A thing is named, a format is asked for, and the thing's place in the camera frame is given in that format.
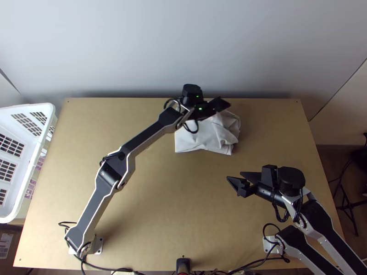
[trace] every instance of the wooden board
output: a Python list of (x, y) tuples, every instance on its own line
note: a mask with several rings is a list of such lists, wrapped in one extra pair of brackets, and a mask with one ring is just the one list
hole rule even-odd
[[(25, 221), (15, 266), (79, 269), (67, 254), (60, 221), (77, 221), (94, 189), (99, 161), (153, 123), (164, 99), (67, 99), (61, 111)], [(239, 198), (226, 181), (266, 164), (301, 169), (306, 186), (342, 234), (302, 104), (295, 99), (229, 99), (241, 118), (232, 156), (204, 150), (174, 153), (168, 134), (141, 153), (128, 185), (112, 199), (96, 227), (104, 267), (173, 270), (189, 257), (195, 270), (230, 270), (265, 256), (262, 227), (276, 221), (271, 204)], [(295, 268), (292, 259), (262, 269)]]

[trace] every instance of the white laundry basket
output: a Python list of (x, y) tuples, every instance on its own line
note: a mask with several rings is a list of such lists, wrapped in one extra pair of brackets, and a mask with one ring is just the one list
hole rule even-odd
[(50, 103), (0, 108), (0, 223), (26, 217), (56, 123)]

